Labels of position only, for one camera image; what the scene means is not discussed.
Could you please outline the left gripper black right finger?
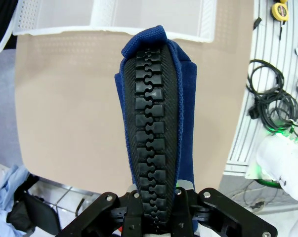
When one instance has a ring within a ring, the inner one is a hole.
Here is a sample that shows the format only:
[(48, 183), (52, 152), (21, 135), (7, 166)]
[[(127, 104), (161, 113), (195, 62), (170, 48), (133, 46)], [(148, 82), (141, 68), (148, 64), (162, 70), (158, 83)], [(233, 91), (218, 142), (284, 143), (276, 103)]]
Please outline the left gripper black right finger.
[(221, 237), (276, 237), (276, 227), (214, 188), (199, 193), (190, 181), (178, 180), (172, 210), (172, 236), (194, 237), (195, 223)]

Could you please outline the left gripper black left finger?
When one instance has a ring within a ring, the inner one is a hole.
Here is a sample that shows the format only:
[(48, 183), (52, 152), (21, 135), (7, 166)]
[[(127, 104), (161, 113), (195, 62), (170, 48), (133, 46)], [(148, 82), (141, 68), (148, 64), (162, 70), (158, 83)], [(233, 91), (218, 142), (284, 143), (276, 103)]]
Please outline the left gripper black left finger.
[(59, 237), (110, 237), (122, 227), (123, 237), (142, 237), (143, 209), (138, 191), (122, 197), (106, 192), (76, 217)]

